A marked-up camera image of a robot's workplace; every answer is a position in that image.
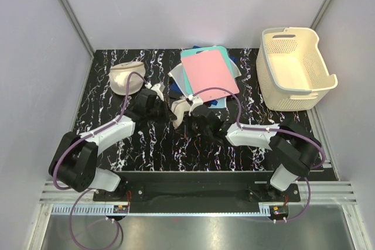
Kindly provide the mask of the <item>mesh laundry bag with glasses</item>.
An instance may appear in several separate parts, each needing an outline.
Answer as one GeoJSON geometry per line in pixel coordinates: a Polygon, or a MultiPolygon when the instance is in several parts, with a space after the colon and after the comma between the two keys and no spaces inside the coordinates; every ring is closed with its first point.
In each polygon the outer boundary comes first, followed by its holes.
{"type": "Polygon", "coordinates": [[[172,125],[177,129],[183,122],[185,112],[190,111],[190,104],[185,99],[177,100],[172,103],[171,111],[176,117],[172,122],[172,125]]]}

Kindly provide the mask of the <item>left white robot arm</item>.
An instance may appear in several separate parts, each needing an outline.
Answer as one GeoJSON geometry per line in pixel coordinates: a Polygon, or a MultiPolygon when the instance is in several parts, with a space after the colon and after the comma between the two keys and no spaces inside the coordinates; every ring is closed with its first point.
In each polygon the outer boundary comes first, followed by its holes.
{"type": "Polygon", "coordinates": [[[104,190],[115,201],[126,195],[126,186],[115,172],[97,167],[97,158],[115,143],[131,137],[149,121],[176,119],[170,111],[164,86],[144,88],[123,114],[88,132],[63,135],[49,166],[49,174],[59,190],[104,190]]]}

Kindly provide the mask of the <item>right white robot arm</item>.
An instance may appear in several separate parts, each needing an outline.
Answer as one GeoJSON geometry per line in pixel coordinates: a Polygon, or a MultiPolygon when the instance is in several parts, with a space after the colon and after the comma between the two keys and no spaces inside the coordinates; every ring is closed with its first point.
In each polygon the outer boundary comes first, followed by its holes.
{"type": "Polygon", "coordinates": [[[321,143],[294,121],[273,125],[230,124],[218,119],[205,105],[189,111],[186,118],[189,132],[202,135],[221,145],[252,146],[271,151],[279,162],[266,186],[269,199],[279,201],[287,188],[299,178],[306,177],[317,167],[319,156],[325,161],[321,143]]]}

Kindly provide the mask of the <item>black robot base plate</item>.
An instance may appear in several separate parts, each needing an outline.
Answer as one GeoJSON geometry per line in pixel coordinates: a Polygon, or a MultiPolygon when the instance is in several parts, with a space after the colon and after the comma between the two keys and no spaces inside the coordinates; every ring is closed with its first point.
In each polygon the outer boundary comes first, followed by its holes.
{"type": "Polygon", "coordinates": [[[250,204],[288,202],[286,191],[279,192],[269,184],[271,172],[121,172],[117,191],[99,191],[93,195],[98,202],[115,203],[129,196],[136,183],[182,183],[182,194],[152,194],[130,206],[229,206],[243,208],[250,204]]]}

